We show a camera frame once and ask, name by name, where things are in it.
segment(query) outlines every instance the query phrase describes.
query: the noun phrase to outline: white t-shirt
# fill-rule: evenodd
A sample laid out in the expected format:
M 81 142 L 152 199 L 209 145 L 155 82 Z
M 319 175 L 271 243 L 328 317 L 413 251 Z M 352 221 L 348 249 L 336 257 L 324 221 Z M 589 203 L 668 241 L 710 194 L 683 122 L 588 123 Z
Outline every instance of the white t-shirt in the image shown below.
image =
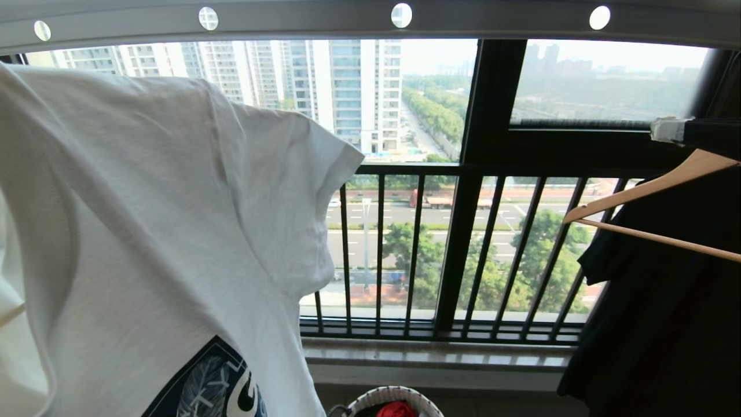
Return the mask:
M 0 64 L 0 109 L 0 414 L 324 415 L 299 299 L 354 147 L 193 79 Z

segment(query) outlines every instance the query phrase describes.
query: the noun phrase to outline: wicker basket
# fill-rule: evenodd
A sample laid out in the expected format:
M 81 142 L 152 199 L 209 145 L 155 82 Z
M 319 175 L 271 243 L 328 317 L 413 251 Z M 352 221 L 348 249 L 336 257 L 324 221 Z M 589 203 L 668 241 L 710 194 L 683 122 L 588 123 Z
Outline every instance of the wicker basket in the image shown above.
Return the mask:
M 399 386 L 373 388 L 358 397 L 348 407 L 334 407 L 328 416 L 336 416 L 335 411 L 341 410 L 341 417 L 355 417 L 357 413 L 368 407 L 392 401 L 408 402 L 419 413 L 419 417 L 444 417 L 435 404 L 428 400 L 427 397 L 411 388 Z

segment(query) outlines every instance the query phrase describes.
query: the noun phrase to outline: t-shirt print graphic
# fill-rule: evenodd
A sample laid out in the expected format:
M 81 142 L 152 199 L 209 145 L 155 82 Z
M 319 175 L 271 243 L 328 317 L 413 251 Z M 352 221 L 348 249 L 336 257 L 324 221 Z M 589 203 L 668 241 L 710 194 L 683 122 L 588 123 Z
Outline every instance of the t-shirt print graphic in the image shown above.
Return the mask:
M 165 385 L 142 417 L 268 417 L 241 355 L 214 336 Z

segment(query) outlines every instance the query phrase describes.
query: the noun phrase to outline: red truck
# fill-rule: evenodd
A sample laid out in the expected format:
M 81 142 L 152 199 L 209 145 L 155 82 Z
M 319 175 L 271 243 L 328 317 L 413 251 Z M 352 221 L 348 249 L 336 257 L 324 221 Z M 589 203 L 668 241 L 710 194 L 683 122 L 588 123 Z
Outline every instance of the red truck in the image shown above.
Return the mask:
M 416 188 L 412 190 L 412 195 L 409 197 L 409 206 L 414 208 L 416 207 L 416 199 L 417 199 L 417 190 Z M 479 198 L 478 202 L 478 208 L 479 209 L 490 209 L 491 208 L 491 200 L 482 199 Z M 422 200 L 422 207 L 424 209 L 449 209 L 453 207 L 453 198 L 452 197 L 425 197 Z

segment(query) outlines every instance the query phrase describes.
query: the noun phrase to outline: sky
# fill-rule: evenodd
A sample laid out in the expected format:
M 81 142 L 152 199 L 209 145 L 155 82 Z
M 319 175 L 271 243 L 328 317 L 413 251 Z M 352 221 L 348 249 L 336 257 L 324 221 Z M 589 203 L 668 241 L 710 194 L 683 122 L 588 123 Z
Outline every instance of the sky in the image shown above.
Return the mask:
M 404 39 L 403 73 L 431 73 L 440 65 L 459 65 L 476 59 L 476 39 Z M 625 65 L 632 71 L 661 71 L 664 67 L 699 68 L 707 49 L 633 42 L 530 40 L 540 46 L 559 45 L 559 61 L 591 60 L 593 66 Z

